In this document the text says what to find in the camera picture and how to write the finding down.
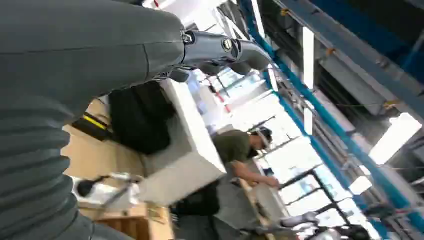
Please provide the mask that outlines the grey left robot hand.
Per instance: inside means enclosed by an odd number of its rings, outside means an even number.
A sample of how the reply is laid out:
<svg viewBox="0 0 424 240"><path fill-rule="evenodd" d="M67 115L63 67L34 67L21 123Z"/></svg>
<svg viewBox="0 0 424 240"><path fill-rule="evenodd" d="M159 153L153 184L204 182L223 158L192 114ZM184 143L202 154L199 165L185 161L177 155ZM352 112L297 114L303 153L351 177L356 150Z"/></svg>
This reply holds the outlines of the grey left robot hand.
<svg viewBox="0 0 424 240"><path fill-rule="evenodd" d="M174 14L113 0L0 3L0 129L62 128L96 97L180 66L246 64L256 44L186 32Z"/></svg>

